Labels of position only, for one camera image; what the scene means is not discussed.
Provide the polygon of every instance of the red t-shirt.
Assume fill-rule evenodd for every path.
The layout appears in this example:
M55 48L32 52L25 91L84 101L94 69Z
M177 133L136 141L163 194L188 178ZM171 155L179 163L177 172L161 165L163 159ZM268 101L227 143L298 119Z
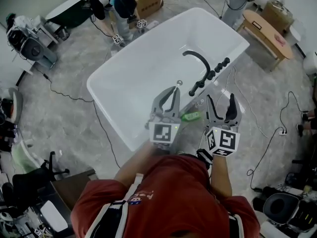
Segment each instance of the red t-shirt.
M245 238L257 238L260 225L242 196L218 201L209 191L206 166L188 156L154 157L142 183L130 198L124 238L163 238L176 231L191 231L204 238L228 238L228 211L238 214ZM127 188L115 180L93 180L77 201L71 220L84 238L101 208L122 200Z

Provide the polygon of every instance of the white bathtub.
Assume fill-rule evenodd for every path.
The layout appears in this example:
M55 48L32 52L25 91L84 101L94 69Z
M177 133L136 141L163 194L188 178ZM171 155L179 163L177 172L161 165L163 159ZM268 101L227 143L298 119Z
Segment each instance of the white bathtub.
M123 142L135 151L149 138L144 125L154 97L181 80L182 110L204 90L198 88L194 97L189 96L206 68L196 57L183 56L184 51L200 53L214 69L226 57L234 62L248 46L244 38L221 20L201 8L193 8L118 52L89 77L87 88ZM207 80L205 87L223 71Z

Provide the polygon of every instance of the concrete floor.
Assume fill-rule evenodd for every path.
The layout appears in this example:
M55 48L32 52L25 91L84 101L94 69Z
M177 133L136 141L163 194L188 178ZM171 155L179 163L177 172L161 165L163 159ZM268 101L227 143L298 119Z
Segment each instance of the concrete floor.
M207 1L221 13L224 0ZM164 0L163 8L154 13L148 21L163 22L192 7L202 7L215 14L203 0ZM269 69L274 63L273 56L249 33L242 31L241 34L251 45L236 62L236 83L250 102L263 132L271 137L274 130L281 125L279 114L287 103L288 91L294 92L301 109L314 108L311 83L302 69L302 58L298 51L294 50L295 59L284 61L276 70L270 72ZM110 39L87 20L73 29L70 37L55 48L59 60L54 68L47 71L38 66L38 69L50 77L54 90L74 98L92 100L86 88L86 81L91 73L109 58L109 48ZM269 138L265 138L257 128L247 101L234 84L234 72L233 68L231 71L226 69L217 79L217 85L209 87L196 99L191 110L204 112L206 102L201 99L210 94L217 100L224 92L230 74L226 95L234 93L244 112L239 127L241 138L238 152L228 158L230 179L234 194L244 195L251 200L254 194L250 190L251 178L246 176L246 172L254 168L260 160ZM24 97L20 129L24 139L34 140L34 153L47 158L50 151L61 150L63 156L58 165L60 169L70 169L72 175L94 168L101 179L114 176L118 167L92 103L73 101L51 92L49 82L37 71L34 71L33 76L26 75L23 78L19 90ZM226 95L221 97L217 107L223 115L228 105ZM117 136L101 112L99 115L111 139L117 160L122 165L133 153ZM291 160L306 151L309 136L297 136L295 124L301 119L292 96L288 108L283 111L282 119L288 128L288 135L275 136L255 173L253 186L272 185L283 181L292 168ZM184 124L177 149L195 153L204 125L206 119Z

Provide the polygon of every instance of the gray pants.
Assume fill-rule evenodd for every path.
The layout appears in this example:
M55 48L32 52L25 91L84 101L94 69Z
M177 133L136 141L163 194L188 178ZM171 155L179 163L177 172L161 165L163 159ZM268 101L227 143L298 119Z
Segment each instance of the gray pants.
M129 29L129 24L127 23L127 18L121 18L119 13L113 8L107 8L106 11L112 11L115 16L115 21L117 25L118 34L124 39L129 40L132 39L132 33Z
M247 5L247 0L229 0L229 5L232 9L227 9L222 17L222 21L233 28L237 20L242 17L243 11Z

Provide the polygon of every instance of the electrical outlet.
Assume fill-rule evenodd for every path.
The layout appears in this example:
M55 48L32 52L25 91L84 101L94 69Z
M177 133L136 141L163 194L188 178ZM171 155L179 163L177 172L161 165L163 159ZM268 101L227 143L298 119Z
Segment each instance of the electrical outlet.
M278 134L281 136L285 136L285 135L287 135L287 131L281 130Z

